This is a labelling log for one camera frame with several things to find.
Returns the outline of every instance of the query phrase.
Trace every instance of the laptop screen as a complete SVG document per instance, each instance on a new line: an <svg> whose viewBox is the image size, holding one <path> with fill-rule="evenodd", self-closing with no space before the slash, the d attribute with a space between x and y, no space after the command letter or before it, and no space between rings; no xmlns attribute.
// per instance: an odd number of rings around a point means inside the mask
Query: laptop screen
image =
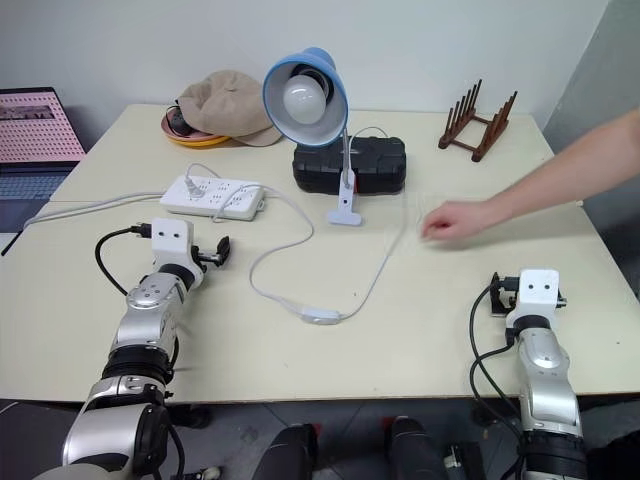
<svg viewBox="0 0 640 480"><path fill-rule="evenodd" d="M84 155L53 88L0 90L0 165L78 162Z"/></svg>

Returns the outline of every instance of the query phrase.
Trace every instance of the power strip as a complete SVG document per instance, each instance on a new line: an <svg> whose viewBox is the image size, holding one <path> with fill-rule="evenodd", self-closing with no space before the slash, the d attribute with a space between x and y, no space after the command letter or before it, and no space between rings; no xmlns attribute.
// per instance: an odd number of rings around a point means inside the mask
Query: power strip
<svg viewBox="0 0 640 480"><path fill-rule="evenodd" d="M255 185L258 182L193 175L189 175L189 178L204 190L204 195L192 196L185 184L184 175L181 175L162 196L160 205L172 213L213 217L226 200L220 218L233 220L253 220L256 212L262 208L264 189L253 186L243 188L244 185Z"/></svg>

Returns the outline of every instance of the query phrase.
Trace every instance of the black cable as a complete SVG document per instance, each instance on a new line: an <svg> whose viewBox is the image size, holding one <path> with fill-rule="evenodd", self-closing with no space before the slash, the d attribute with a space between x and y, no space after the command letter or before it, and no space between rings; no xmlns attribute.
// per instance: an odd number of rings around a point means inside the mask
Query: black cable
<svg viewBox="0 0 640 480"><path fill-rule="evenodd" d="M171 435L171 439L178 451L178 470L176 471L176 480L182 480L182 476L184 474L184 447L182 446L182 441L178 436L176 427L173 425L169 425L169 435Z"/></svg>
<svg viewBox="0 0 640 480"><path fill-rule="evenodd" d="M7 254L7 252L11 249L11 247L13 247L13 244L16 243L16 240L20 235L22 235L22 230L16 233L14 237L11 239L11 241L9 242L9 244L2 249L2 252L0 252L0 257L4 257Z"/></svg>
<svg viewBox="0 0 640 480"><path fill-rule="evenodd" d="M115 278L113 278L113 276L107 270L107 267L105 267L104 263L102 263L101 251L102 251L102 245L104 245L104 243L110 238L117 237L118 235L123 235L125 233L131 233L133 231L134 229L132 227L129 227L129 228L123 228L122 230L116 230L115 232L107 233L104 237L98 240L98 243L96 243L96 248L95 248L95 256L96 256L96 262L98 263L98 267L100 267L100 270L102 271L102 273L104 273L104 276L107 277L107 280L109 280L112 283L112 285L116 287L118 291L123 295L126 295L127 291L124 288L122 288L122 286L118 283L118 281Z"/></svg>
<svg viewBox="0 0 640 480"><path fill-rule="evenodd" d="M173 370L173 367L175 367L176 365L179 352L180 352L180 340L178 340L178 337L176 336L176 339L173 342L173 355L171 356L171 362L169 362L169 366L171 367L171 370Z"/></svg>
<svg viewBox="0 0 640 480"><path fill-rule="evenodd" d="M475 382L475 371L478 365L482 364L482 361L492 357L494 355L498 355L500 353L504 353L511 348L511 345L506 345L502 348L498 348L496 350L492 350L490 352L484 353L476 358L476 360L471 364L471 369L469 370L469 385L471 385L471 391L473 392L473 398L476 399L478 403L480 403L484 408L486 408L497 420L502 422L506 427L511 430L513 435L516 437L518 442L520 442L520 431L513 426L513 424L507 420L500 412L498 412L495 408L493 408L482 396L478 393L478 389L476 388Z"/></svg>
<svg viewBox="0 0 640 480"><path fill-rule="evenodd" d="M524 466L524 457L522 455L518 455L518 458L513 462L513 464L500 476L500 480L507 480L511 475L515 474L516 480L520 480L522 478L522 467Z"/></svg>
<svg viewBox="0 0 640 480"><path fill-rule="evenodd" d="M509 407L511 408L511 410L513 410L516 416L520 415L520 412L518 412L515 405L513 405L511 400L509 400L509 398L505 395L502 389L496 384L496 382L493 380L493 378L485 368L484 364L482 363L483 360L489 357L492 357L494 355L499 355L501 353L508 351L509 349L511 349L513 344L512 343L507 344L504 347L498 348L496 350L492 350L482 355L480 355L480 353L478 352L478 348L476 347L476 340L475 340L475 333L474 333L476 311L482 299L487 295L487 293L489 293L491 288L493 288L495 285L496 285L495 283L491 283L482 291L482 293L480 293L480 295L478 295L478 298L476 298L476 301L473 302L473 306L471 307L471 313L469 314L469 341L471 342L471 349L473 350L473 355L475 357L475 360L473 361L473 363L471 364L471 368L469 369L469 384L471 386L471 391L473 392L473 397L476 399L476 401L480 403L484 408L486 408L496 419L498 419L501 423L503 423L509 429L509 431L513 433L513 435L516 437L516 440L518 442L518 458L516 458L513 465L511 465L511 467L509 467L509 469L507 469L507 471L504 472L504 474L502 474L500 479L506 480L507 478L509 478L509 476L515 473L516 480L520 480L522 478L522 467L524 465L524 457L520 453L523 446L522 434L511 422L509 422L509 420L507 420L502 414L500 414L500 412L494 409L491 405L489 405L487 401L485 401L482 398L482 396L478 392L478 389L476 388L476 385L475 385L476 367L480 367L480 369L482 370L482 373L484 373L485 377L487 378L491 386L495 389L495 391L498 393L500 398L504 400L504 402L507 405L509 405Z"/></svg>
<svg viewBox="0 0 640 480"><path fill-rule="evenodd" d="M491 377L491 375L489 374L489 372L485 368L484 364L482 363L482 359L480 359L480 353L478 352L478 348L476 347L476 339L475 339L475 333L474 333L476 310L478 309L478 305L480 305L480 302L482 301L482 299L485 297L485 295L487 293L489 293L491 288L494 287L494 286L495 286L494 283L492 283L489 286L487 286L482 291L482 293L480 293L480 295L478 296L476 301L473 302L473 307L471 307L471 313L469 315L469 341L471 342L471 349L473 350L473 356L475 357L476 362L477 362L478 366L480 367L480 370L482 370L482 373L484 373L484 376L487 378L487 380L489 381L491 386L494 388L494 390L498 393L500 398L502 398L502 400L504 400L504 402L507 405L509 405L509 408L511 409L511 411L513 411L513 413L516 416L519 416L520 412L518 411L518 409L511 402L511 400L509 400L509 398L505 395L505 393L498 386L498 384L493 380L493 378Z"/></svg>

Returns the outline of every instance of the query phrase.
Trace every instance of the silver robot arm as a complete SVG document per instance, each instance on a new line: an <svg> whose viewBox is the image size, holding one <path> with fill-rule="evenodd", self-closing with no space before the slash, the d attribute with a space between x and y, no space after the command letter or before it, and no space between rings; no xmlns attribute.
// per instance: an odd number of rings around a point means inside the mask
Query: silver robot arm
<svg viewBox="0 0 640 480"><path fill-rule="evenodd" d="M578 401L569 383L569 356L553 331L559 275L523 270L508 335L518 348L525 480L586 479Z"/></svg>
<svg viewBox="0 0 640 480"><path fill-rule="evenodd" d="M102 378L93 385L63 449L62 467L37 480L130 480L158 471L175 433L164 401L177 358L182 305L203 280L201 261L222 265L229 239L216 254L194 246L193 225L154 219L150 236L154 272L126 297Z"/></svg>

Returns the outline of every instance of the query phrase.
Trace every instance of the cable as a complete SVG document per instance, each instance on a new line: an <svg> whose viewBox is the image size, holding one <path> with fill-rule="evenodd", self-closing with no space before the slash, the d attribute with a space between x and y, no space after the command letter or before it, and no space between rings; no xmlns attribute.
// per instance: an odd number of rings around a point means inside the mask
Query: cable
<svg viewBox="0 0 640 480"><path fill-rule="evenodd" d="M184 474L184 447L182 446L182 441L180 440L180 436L178 436L176 427L171 424L169 425L169 435L171 435L171 439L178 451L178 470L176 470L176 480L182 480L182 475Z"/></svg>
<svg viewBox="0 0 640 480"><path fill-rule="evenodd" d="M301 244L305 243L306 241L310 240L311 237L313 237L313 235L315 234L315 226L313 225L313 222L307 216L307 214L304 213L304 211L291 198L289 198L287 195L285 195L284 193L280 192L279 190L277 190L275 188L272 188L272 187L265 186L265 185L261 185L259 183L250 183L250 184L242 185L242 186L236 188L235 190L233 190L231 193L229 193L226 196L226 198L224 199L224 201L222 202L222 207L220 207L218 209L218 211L216 212L216 214L213 217L211 217L211 220L213 222L216 222L218 220L218 218L220 217L220 215L222 215L222 213L223 213L225 207L227 206L227 204L229 203L229 201L233 198L233 196L237 192L239 192L240 190L242 190L244 188L252 188L252 187L262 187L263 189L276 194L280 199L282 199L291 208L293 208L293 210L295 210L302 217L302 219L309 225L309 232L307 233L307 235L305 235L304 238L302 238L300 240L296 240L294 242L286 243L284 245L272 248L270 250L267 250L266 252L260 254L253 261L253 263L251 264L251 267L249 268L249 283L251 285L251 288L258 295L261 295L261 296L263 296L265 298L269 298L269 299L271 299L271 300L273 300L275 302L278 302L280 305L282 305L285 309L289 310L294 315L302 315L302 312L301 312L299 306L297 306L294 302L291 302L291 301L287 300L286 298L281 297L279 295L275 295L273 293L269 293L269 292L261 289L260 287L258 287L255 284L254 280L253 280L253 275L254 275L254 272L255 272L256 267L258 266L258 264L260 264L260 262L262 262L269 255L271 255L271 254L273 254L275 252L279 252L280 250L285 250L287 248L291 248L291 247L295 247L297 245L301 245ZM387 251L387 253L383 257L382 261L380 262L380 265L379 265L375 275L373 276L373 280L369 284L369 288L367 290L367 293L363 297L363 299L360 302L360 304L354 310L352 310L350 313L347 313L347 314L340 314L339 320L345 320L347 318L351 318L354 315L356 315L362 309L362 307L364 307L365 303L367 302L367 300L371 296L371 292L373 291L374 287L376 286L376 283L378 282L378 279L380 278L380 275L382 274L382 271L384 270L384 267L387 264L387 261L389 260L389 258L393 254L393 252L395 251L395 248L398 245L398 243L400 241L400 238L402 238L402 235L404 234L404 232L406 230L406 225L407 225L407 200L406 199L407 199L406 194L403 193L402 227L398 231L398 234L396 235L393 243L391 244L391 247L389 248L389 250Z"/></svg>
<svg viewBox="0 0 640 480"><path fill-rule="evenodd" d="M353 135L351 135L351 139L349 139L349 164L348 164L348 170L351 170L351 144L353 143L353 139L356 138L358 135L360 135L362 132L365 132L367 130L378 130L380 133L382 133L386 138L389 138L389 135L387 134L387 132L385 132L384 130L382 130L380 127L376 127L376 126L370 126L370 127L364 127L361 128L360 130L358 130L356 133L354 133ZM345 171L342 174L342 181L344 183L345 187L349 187L349 178L348 178L348 173Z"/></svg>
<svg viewBox="0 0 640 480"><path fill-rule="evenodd" d="M36 215L34 217L31 217L29 220L24 222L24 225L23 225L22 229L25 230L29 225L33 225L34 223L42 222L42 221L47 220L47 219L57 220L57 218L51 218L51 217L58 217L59 215L67 216L69 214L76 214L76 212L78 212L77 213L78 215L81 215L81 214L84 214L84 213L89 213L89 212L85 212L84 210L93 210L95 208L99 208L99 207L103 207L103 206L109 205L110 203L122 202L123 200L129 200L129 199L137 198L137 197L160 198L163 195L164 195L164 192L127 193L125 195L119 195L117 197L113 197L113 198L110 198L108 200L100 200L98 202L92 202L92 203L89 203L87 205L83 205L83 206L80 206L80 207L63 208L62 210L56 210L54 212L42 213L40 215ZM132 201L133 202L139 202L141 200L146 200L147 198L139 198L137 200L132 200Z"/></svg>
<svg viewBox="0 0 640 480"><path fill-rule="evenodd" d="M2 410L0 410L0 415L2 415L7 410L11 410L16 405L20 405L20 402L11 402L9 405L7 405L6 407L3 407Z"/></svg>
<svg viewBox="0 0 640 480"><path fill-rule="evenodd" d="M471 369L469 370L469 384L471 385L471 391L473 392L473 397L476 399L476 401L478 403L480 403L484 408L486 408L489 412L491 412L491 414L496 417L497 420L499 420L500 422L502 422L505 426L507 426L507 428L509 428L509 430L511 430L511 433L514 434L514 436L516 437L516 439L518 441L520 441L520 432L518 431L518 429L516 427L513 426L513 424L511 422L509 422L509 420L507 420L500 412L498 412L495 408L493 408L484 398L482 398L482 396L480 396L480 393L478 393L478 389L476 388L476 383L475 383L475 371L476 371L476 367L485 359L492 357L494 355L499 355L501 353L506 352L507 350L509 350L511 348L511 345L506 345L502 348L498 348L496 350L492 350L490 352L484 353L482 355L480 355L479 357L476 358L476 360L471 364Z"/></svg>
<svg viewBox="0 0 640 480"><path fill-rule="evenodd" d="M129 227L129 228L123 228L122 230L116 230L115 232L107 233L104 237L98 240L98 243L96 243L96 248L94 252L98 267L100 267L100 270L102 271L102 273L104 273L104 276L107 277L107 280L109 280L112 283L112 285L116 287L116 289L123 295L126 295L127 291L124 288L122 288L122 286L118 283L118 281L115 278L113 278L113 276L107 270L107 267L105 267L104 263L102 263L101 250L102 250L102 245L104 245L104 243L110 238L116 237L118 235L124 235L125 233L132 233L132 232L133 232L133 228Z"/></svg>
<svg viewBox="0 0 640 480"><path fill-rule="evenodd" d="M180 352L180 340L178 340L178 337L176 336L176 339L173 342L173 355L171 355L171 361L169 362L169 367L171 368L171 370L173 370L173 367L176 366L179 352Z"/></svg>
<svg viewBox="0 0 640 480"><path fill-rule="evenodd" d="M191 173L191 169L192 169L193 167L200 167L200 168L203 168L203 169L205 169L207 172L209 172L211 175L213 175L214 177L216 177L216 178L220 178L220 175L218 175L216 172L214 172L213 170L211 170L211 169L210 169L209 167L207 167L206 165L203 165L202 163L198 163L198 162L196 162L196 163L192 163L191 165L189 165L189 166L187 167L187 173L185 173L185 174L184 174L185 178L188 178L188 177L189 177L189 174Z"/></svg>
<svg viewBox="0 0 640 480"><path fill-rule="evenodd" d="M16 243L16 240L20 237L20 235L22 235L22 230L16 233L11 241L2 249L2 251L0 252L0 257L4 257L7 252L11 250L11 247L13 247L13 244Z"/></svg>
<svg viewBox="0 0 640 480"><path fill-rule="evenodd" d="M487 371L487 369L485 368L484 364L482 363L482 359L479 358L480 357L480 353L478 353L478 348L476 346L476 339L475 339L475 334L474 334L474 324L475 324L475 317L476 317L476 310L478 309L478 305L480 305L480 302L482 301L482 299L485 297L485 295L487 293L489 293L489 291L491 290L491 288L494 287L494 284L492 283L491 285L487 286L482 293L480 293L480 295L478 296L478 298L476 299L476 301L473 303L473 307L471 307L471 313L469 315L469 341L471 342L471 349L473 350L473 356L475 357L476 361L474 363L477 362L477 365L480 367L480 370L482 370L482 373L484 373L484 376L487 378L487 380L489 381L489 383L491 384L491 386L494 388L494 390L498 393L498 395L500 396L500 398L502 398L502 400L505 401L505 403L507 405L509 405L510 409L513 411L513 413L517 416L520 414L520 412L518 411L518 409L513 405L513 403L511 403L511 400L509 400L509 398L505 395L505 393L502 391L502 389L498 386L498 384L493 380L493 378L491 377L491 375L489 375L489 372ZM511 348L511 345L508 345L506 347L506 350L508 350L509 348Z"/></svg>
<svg viewBox="0 0 640 480"><path fill-rule="evenodd" d="M473 306L471 307L471 313L469 314L469 340L471 342L471 348L473 350L473 355L475 357L475 360L473 361L473 363L471 364L471 368L469 369L469 385L471 386L471 391L473 392L473 397L475 398L475 400L478 403L480 403L484 408L486 408L497 420L503 423L509 429L509 431L513 433L513 435L516 438L516 441L518 442L518 450L519 450L518 458L507 469L507 471L502 474L502 476L500 477L500 480L506 480L513 473L515 473L516 480L520 480L522 477L522 467L524 465L524 458L520 454L520 449L523 445L522 434L511 422L509 422L509 420L507 420L502 414L500 414L500 412L494 409L487 401L485 401L482 398L482 396L478 392L478 389L476 388L476 385L475 385L476 367L480 367L480 369L484 373L489 383L493 386L493 388L496 390L498 395L500 395L500 398L502 398L502 400L504 400L507 403L507 405L510 406L510 408L515 412L516 416L519 415L518 410L515 408L513 403L511 403L511 400L509 400L509 398L504 394L504 392L500 389L500 387L498 387L498 385L493 380L493 378L485 368L484 364L482 363L483 360L489 357L492 357L494 355L499 355L501 353L504 353L510 350L511 347L513 347L513 344L507 344L504 347L497 348L487 353L483 353L482 355L478 353L478 349L476 347L475 334L474 334L476 311L482 299L487 295L487 293L489 293L491 288L494 286L495 286L495 283L491 283L480 293L480 295L478 295L478 298L476 298L475 302L473 302Z"/></svg>

